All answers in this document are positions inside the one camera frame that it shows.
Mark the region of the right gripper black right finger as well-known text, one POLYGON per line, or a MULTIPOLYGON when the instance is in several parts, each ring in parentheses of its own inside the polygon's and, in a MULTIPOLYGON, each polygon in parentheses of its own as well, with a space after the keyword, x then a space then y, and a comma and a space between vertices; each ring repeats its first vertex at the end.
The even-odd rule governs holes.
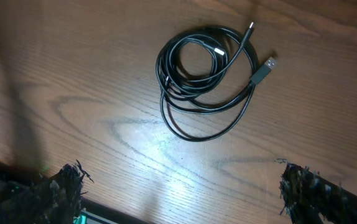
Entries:
POLYGON ((284 200, 281 212, 286 213, 292 223, 357 223, 357 195, 308 167, 285 159, 275 161, 286 165, 279 186, 284 200))

